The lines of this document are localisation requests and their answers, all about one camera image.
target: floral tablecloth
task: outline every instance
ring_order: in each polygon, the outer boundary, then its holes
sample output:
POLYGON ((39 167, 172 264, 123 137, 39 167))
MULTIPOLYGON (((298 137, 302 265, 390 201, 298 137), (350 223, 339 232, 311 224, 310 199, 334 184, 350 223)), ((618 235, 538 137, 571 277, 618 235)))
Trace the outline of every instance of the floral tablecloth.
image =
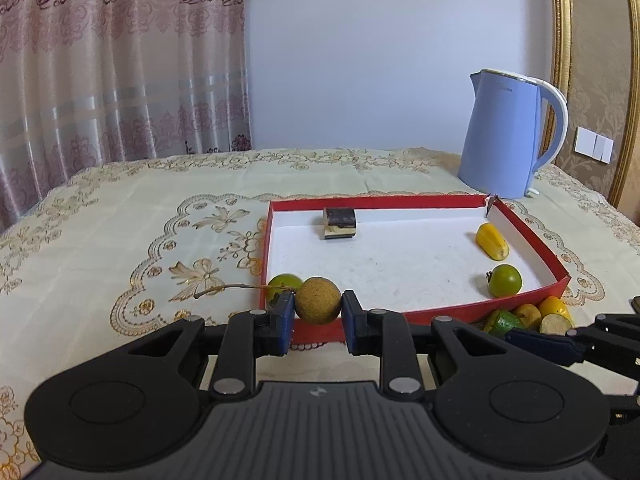
MULTIPOLYGON (((257 304, 246 289, 193 295, 258 282, 270 200, 473 192, 455 177, 458 161, 423 148, 187 155, 108 164, 53 190, 0 237, 0 479, 17 480, 37 460, 22 410, 45 378, 189 314, 224 323, 257 304)), ((576 323, 631 312, 640 229, 555 166, 535 187, 539 196, 511 205, 571 273, 564 299, 576 323)), ((573 369, 607 393, 635 389, 594 365, 573 369)), ((375 380, 378 359, 308 345, 258 360, 257 374, 375 380)))

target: screw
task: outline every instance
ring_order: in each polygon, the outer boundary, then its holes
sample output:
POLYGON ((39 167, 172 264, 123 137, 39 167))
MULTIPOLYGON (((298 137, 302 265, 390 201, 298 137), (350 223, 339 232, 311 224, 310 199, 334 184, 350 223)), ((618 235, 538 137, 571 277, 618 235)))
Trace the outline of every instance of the screw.
POLYGON ((412 377, 396 377, 389 381, 389 388, 397 394, 410 395, 420 389, 420 381, 412 377))
POLYGON ((213 383, 213 389, 221 395, 235 395, 244 390, 244 383, 235 377, 226 377, 213 383))

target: tray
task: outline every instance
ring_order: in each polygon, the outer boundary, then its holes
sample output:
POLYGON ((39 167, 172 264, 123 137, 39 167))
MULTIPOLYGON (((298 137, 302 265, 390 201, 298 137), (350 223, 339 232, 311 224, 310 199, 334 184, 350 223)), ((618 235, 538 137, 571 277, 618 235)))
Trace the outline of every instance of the tray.
MULTIPOLYGON (((496 308, 559 297, 570 280, 555 254, 504 202, 479 194, 271 202, 264 240, 263 284, 283 272, 303 280, 322 276, 342 291, 354 290, 364 309, 396 310, 414 323, 443 315, 476 322, 496 308), (354 208, 356 235, 324 240, 325 207, 354 208), (487 221, 510 245, 503 262, 490 259, 474 241, 487 221), (516 296, 495 299, 488 293, 486 273, 500 263, 522 275, 516 296)), ((343 340, 340 319, 323 326, 296 319, 296 344, 343 340)))

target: gold frame molding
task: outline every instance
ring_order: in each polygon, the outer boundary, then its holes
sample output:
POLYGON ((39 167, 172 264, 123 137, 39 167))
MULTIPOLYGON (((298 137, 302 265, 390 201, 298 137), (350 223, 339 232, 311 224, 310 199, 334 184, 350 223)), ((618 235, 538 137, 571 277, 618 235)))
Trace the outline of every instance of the gold frame molding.
MULTIPOLYGON (((565 96, 569 95, 571 77, 572 19, 574 4, 572 0, 554 1, 554 46, 552 56, 551 84, 565 96)), ((556 116, 549 107, 546 112, 545 130, 540 143, 540 153, 546 152, 556 129, 556 116)))
POLYGON ((616 164, 608 201, 613 207, 618 207, 622 190, 625 187, 626 176, 629 172, 631 157, 636 144, 636 135, 640 128, 640 0, 629 1, 629 19, 631 27, 631 82, 629 85, 629 99, 626 108, 625 133, 622 137, 620 156, 616 164))

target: kettle handle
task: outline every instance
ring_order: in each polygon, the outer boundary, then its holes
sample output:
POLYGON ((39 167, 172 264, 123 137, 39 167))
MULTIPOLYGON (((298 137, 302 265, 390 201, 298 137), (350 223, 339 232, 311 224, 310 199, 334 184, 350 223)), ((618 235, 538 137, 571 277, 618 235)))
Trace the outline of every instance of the kettle handle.
POLYGON ((560 148, 562 148, 564 144, 566 131, 569 126, 569 111, 566 107, 564 94, 550 83, 542 81, 542 79, 536 79, 535 82, 540 88, 540 97, 546 99, 556 113, 556 130, 546 152, 540 155, 540 158, 533 164, 533 168, 531 169, 532 173, 558 156, 560 148))

